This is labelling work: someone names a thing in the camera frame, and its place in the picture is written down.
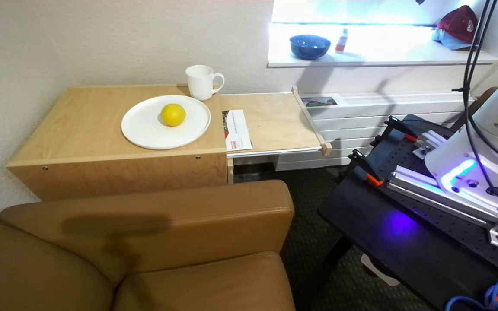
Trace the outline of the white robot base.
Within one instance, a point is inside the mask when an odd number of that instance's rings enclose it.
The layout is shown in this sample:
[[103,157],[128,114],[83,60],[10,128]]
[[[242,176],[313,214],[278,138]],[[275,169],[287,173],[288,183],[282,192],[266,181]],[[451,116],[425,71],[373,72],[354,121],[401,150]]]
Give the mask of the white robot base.
[[437,185],[480,207],[498,207],[498,88],[441,147],[425,155]]

